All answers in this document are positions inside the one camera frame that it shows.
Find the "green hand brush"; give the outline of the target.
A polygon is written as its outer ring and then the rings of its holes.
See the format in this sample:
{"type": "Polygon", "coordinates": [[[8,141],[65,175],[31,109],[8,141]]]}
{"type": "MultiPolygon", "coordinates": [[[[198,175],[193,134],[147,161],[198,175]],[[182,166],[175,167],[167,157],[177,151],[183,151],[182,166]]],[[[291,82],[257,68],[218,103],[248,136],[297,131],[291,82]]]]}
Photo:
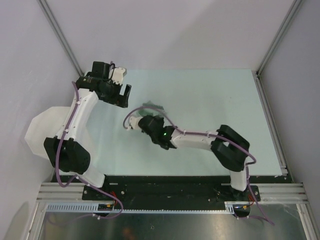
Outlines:
{"type": "Polygon", "coordinates": [[[155,104],[151,100],[144,102],[135,112],[135,117],[160,116],[163,117],[166,111],[162,105],[155,104]]]}

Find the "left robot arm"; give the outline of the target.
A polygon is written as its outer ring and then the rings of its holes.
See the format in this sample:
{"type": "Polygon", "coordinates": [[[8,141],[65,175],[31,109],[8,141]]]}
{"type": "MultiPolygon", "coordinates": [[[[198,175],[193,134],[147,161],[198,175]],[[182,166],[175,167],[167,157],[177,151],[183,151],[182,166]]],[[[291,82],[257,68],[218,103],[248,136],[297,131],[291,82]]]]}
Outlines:
{"type": "Polygon", "coordinates": [[[96,150],[87,132],[87,122],[98,101],[127,108],[131,85],[127,84],[121,94],[127,69],[113,62],[95,61],[86,75],[72,82],[74,97],[60,129],[43,143],[47,156],[60,172],[73,174],[85,184],[94,186],[93,194],[100,200],[110,196],[111,188],[104,184],[105,175],[94,166],[96,150]]]}

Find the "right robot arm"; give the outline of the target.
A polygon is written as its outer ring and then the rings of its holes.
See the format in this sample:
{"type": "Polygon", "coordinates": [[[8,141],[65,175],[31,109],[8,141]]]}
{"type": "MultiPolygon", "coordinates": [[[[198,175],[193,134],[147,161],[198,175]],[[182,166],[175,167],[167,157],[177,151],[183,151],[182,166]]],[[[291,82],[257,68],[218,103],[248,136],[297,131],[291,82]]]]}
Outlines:
{"type": "Polygon", "coordinates": [[[165,150],[194,148],[212,152],[230,173],[230,194],[242,201],[249,194],[246,158],[250,143],[228,125],[221,125],[217,134],[188,132],[174,125],[165,126],[161,116],[146,115],[130,120],[134,130],[147,134],[151,141],[165,150]]]}

